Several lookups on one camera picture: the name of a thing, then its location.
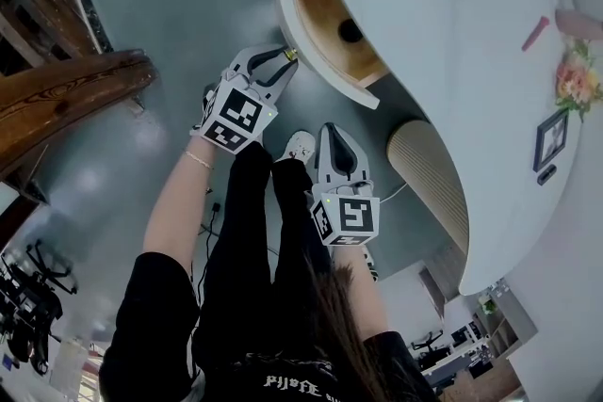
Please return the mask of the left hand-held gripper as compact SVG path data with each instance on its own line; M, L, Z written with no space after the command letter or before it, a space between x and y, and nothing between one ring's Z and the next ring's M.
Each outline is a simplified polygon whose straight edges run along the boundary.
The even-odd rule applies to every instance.
M232 154L257 140L278 116L276 107L265 102L276 102L298 69L297 59L274 59L284 51L281 44L242 49L211 92L202 121L189 134ZM258 92L249 83L254 70Z

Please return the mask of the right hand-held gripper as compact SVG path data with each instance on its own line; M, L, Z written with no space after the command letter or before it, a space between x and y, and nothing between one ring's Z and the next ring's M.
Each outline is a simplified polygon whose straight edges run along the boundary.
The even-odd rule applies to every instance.
M343 128L325 123L318 137L312 219L327 247L362 246L379 234L380 199L373 196L367 154ZM334 177L348 185L330 184Z

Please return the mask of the wooden desk drawer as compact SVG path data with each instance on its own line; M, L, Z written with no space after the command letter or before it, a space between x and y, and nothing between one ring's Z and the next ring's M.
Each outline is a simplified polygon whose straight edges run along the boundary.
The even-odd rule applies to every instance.
M332 88L359 105L376 109L380 100L368 87L388 74L364 37L349 44L337 33L349 18L342 0L276 0L279 23L297 57Z

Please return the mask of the white curved desk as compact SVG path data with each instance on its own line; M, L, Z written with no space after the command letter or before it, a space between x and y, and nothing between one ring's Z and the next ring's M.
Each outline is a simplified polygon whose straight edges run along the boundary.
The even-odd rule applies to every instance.
M468 253L459 289L475 294L509 273L539 240L572 171L581 121L543 184L533 168L538 127L556 112L565 49L542 18L573 0L344 0L383 63L444 142L460 179Z

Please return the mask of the person's right forearm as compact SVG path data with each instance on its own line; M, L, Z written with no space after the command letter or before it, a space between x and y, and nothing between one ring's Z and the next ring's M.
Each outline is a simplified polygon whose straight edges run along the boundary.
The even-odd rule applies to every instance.
M389 330L385 305L359 246L334 247L337 268L350 271L348 300L359 337L365 341Z

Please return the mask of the person's left forearm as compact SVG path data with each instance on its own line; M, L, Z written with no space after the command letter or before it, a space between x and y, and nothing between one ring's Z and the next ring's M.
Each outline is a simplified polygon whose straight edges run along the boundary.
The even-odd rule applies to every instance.
M144 253L166 255L188 275L216 151L216 146L202 137L190 139L161 190L143 239Z

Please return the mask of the person's white shoe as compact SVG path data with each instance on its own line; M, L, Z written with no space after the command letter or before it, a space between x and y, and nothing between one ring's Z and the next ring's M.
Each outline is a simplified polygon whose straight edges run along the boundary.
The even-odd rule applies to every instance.
M315 151L315 137L307 131L299 130L289 138L282 155L276 159L276 162L297 160L306 165Z

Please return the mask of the round grey container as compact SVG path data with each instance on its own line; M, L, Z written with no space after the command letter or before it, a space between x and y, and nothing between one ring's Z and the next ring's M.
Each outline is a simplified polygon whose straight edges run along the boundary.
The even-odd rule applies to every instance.
M337 28L338 36L346 43L354 44L364 38L362 31L352 18L342 21Z

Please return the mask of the person's black trousers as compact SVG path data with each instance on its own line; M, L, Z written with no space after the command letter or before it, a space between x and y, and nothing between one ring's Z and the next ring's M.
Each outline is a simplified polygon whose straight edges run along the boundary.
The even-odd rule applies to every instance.
M274 271L268 262L268 185L282 216ZM195 362L205 374L248 354L301 358L315 353L319 315L313 279L330 272L331 258L307 206L311 187L302 161L275 161L257 141L236 156L193 336Z

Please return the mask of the white office desk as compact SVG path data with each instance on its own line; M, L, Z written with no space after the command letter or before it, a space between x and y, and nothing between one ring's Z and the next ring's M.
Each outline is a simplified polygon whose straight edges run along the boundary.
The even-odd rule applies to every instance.
M507 319L490 324L476 315L451 333L450 343L443 344L443 337L443 330L430 331L423 340L410 344L423 376L436 392L451 386L461 372L472 378L486 374L521 345Z

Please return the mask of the pink pen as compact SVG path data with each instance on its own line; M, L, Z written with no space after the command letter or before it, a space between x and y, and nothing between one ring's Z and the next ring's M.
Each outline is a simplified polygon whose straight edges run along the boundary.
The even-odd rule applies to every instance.
M549 26L550 20L546 16L542 16L537 22L536 26L533 27L526 40L521 46L523 52L527 52L529 48L538 40L544 30Z

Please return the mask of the person's black printed shirt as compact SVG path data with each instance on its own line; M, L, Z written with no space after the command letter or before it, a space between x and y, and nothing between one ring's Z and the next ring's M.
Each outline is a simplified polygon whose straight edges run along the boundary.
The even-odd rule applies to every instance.
M199 402L439 402L395 331L351 343L361 358L353 368L329 336L304 341L299 329L289 350L245 346L215 329L206 330L209 346L189 350L198 314L185 270L164 254L141 254L99 372L104 401L184 402L192 358L205 376Z

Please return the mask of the peach and yellow flower bouquet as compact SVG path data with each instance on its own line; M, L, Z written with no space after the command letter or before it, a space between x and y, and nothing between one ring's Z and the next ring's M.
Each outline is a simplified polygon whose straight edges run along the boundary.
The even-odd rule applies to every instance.
M568 37L555 77L556 106L578 113L580 121L593 105L603 104L603 84L588 40Z

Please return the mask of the black office chair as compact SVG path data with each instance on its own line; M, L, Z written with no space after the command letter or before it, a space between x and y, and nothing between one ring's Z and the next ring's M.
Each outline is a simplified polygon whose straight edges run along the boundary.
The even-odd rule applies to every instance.
M28 362L39 376L49 370L52 326L63 315L56 290L78 292L73 264L41 240L25 249L30 271L0 255L0 336L18 362Z

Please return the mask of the black picture frame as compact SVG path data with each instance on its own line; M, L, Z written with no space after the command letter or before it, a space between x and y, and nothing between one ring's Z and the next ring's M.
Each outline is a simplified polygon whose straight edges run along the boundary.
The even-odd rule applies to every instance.
M565 147L568 109L560 109L543 121L536 132L533 171L540 172Z

